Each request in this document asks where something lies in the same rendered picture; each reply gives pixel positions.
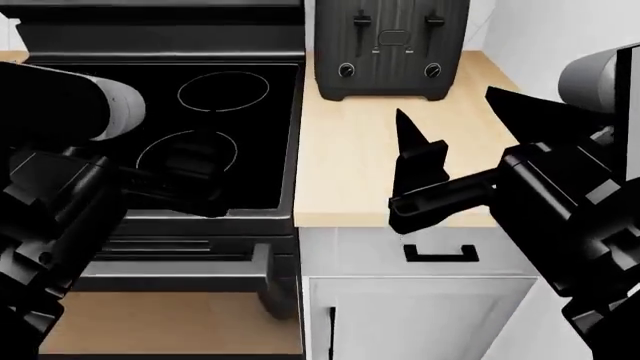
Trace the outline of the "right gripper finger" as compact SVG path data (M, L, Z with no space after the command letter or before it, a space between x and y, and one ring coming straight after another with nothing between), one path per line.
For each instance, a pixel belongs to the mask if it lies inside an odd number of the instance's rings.
M486 101L519 143L575 143L608 126L608 116L490 86Z
M444 164L449 146L444 140L430 142L402 110L396 110L399 155L396 158L392 197L447 182Z

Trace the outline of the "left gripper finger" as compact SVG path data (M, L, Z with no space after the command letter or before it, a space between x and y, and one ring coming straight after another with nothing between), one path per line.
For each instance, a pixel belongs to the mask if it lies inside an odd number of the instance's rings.
M235 163L235 141L218 131L190 131L167 141L166 178L223 188Z

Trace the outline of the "dark grey four-slot toaster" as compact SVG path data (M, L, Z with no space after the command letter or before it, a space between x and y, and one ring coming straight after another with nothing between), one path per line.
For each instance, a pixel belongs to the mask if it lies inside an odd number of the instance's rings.
M352 95L446 97L463 48L471 0L316 0L314 72L321 96L341 101ZM371 25L354 26L359 9ZM428 28L435 13L445 25ZM355 75L339 77L343 63ZM424 74L431 63L442 67L434 79Z

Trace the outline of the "black electric stove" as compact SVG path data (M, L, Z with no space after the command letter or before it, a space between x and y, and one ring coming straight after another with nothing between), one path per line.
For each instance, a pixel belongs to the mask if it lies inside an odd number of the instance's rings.
M275 274L297 310L277 320L255 293L76 292L42 342L37 360L122 357L228 360L301 352L293 224L304 83L301 0L0 0L25 59L0 62L76 69L127 84L150 71L173 101L196 77L246 71L270 91L250 107L205 113L184 107L235 141L227 170L228 212L205 218L135 203L90 262L215 260L271 245Z

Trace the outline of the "large round stove burner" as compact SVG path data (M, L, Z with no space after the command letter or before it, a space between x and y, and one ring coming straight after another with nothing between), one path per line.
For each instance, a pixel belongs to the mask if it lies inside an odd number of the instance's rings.
M219 71L190 80L178 90L184 107L205 113L240 110L258 103L270 91L269 82L246 71Z

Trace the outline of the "white cabinet drawer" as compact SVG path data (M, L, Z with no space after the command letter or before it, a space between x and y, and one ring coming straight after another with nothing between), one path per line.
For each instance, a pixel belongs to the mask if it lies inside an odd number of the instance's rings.
M431 227L401 236L385 228L302 228L302 275L311 277L510 277L538 272L498 227ZM403 245L419 254L459 254L474 245L477 263L408 263Z

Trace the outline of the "white cabinet door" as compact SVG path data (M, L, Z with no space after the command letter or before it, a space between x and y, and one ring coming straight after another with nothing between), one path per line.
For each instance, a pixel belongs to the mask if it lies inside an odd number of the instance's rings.
M535 283L529 277L308 278L306 355L328 360L481 360Z

